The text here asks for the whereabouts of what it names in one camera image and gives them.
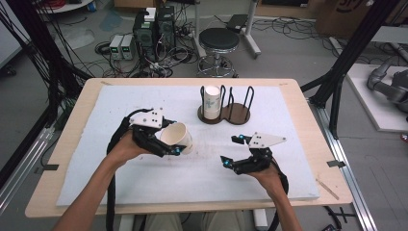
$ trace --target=gray floor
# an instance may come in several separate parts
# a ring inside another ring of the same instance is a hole
[[[98,42],[109,40],[115,33],[131,31],[132,19],[122,18],[120,15],[130,18],[134,15],[117,14],[110,6],[109,4],[104,6],[97,13],[79,10],[58,16],[63,23],[87,18],[86,21],[71,27],[89,28],[94,33],[94,43],[75,50],[83,62],[101,59],[93,52]],[[214,17],[202,19],[202,28],[207,25],[222,26]],[[320,39],[292,39],[274,32],[271,28],[263,31],[254,29],[252,35],[263,52],[258,59],[253,59],[243,42],[240,43],[237,51],[227,55],[236,67],[240,78],[294,78],[299,85],[303,85],[323,75],[336,61],[332,51],[325,49]],[[300,34],[291,35],[304,38]],[[384,54],[375,47],[367,49],[366,55],[384,57]],[[28,58],[25,55],[19,55],[11,64],[17,70],[17,75],[0,77],[2,98],[0,126],[2,131],[7,131],[0,134],[0,167],[10,158],[47,105],[46,87]],[[101,67],[107,69],[106,64],[101,64]],[[96,76],[102,76],[104,72],[95,65],[90,70]],[[180,64],[175,66],[173,71],[172,77],[195,77],[196,64]],[[310,90],[305,95],[313,95],[313,92]],[[408,199],[405,196],[408,193],[408,183],[404,180],[408,171],[406,168],[408,145],[400,140],[398,133],[375,130],[347,81],[344,81],[339,136],[378,230],[404,230],[408,224]],[[44,155],[45,162],[51,150]],[[31,171],[32,173],[0,217],[1,230],[49,230],[55,223],[55,218],[32,219],[24,215],[27,203],[40,178],[39,174],[34,173],[37,167],[39,164]],[[322,207],[295,209],[304,230],[322,230],[333,223],[332,218]],[[350,205],[344,205],[343,209],[345,213],[354,213]],[[339,207],[333,207],[333,210],[336,213],[340,212]],[[182,219],[187,217],[185,214],[181,216]],[[197,230],[199,216],[200,214],[191,215],[184,224],[185,230]],[[272,217],[273,211],[268,210],[269,222]],[[245,219],[246,230],[255,230],[250,212],[245,212]],[[340,219],[344,230],[361,230],[356,218],[347,218],[347,222],[344,222],[343,218]],[[94,224],[93,230],[104,229],[104,217],[98,217]]]

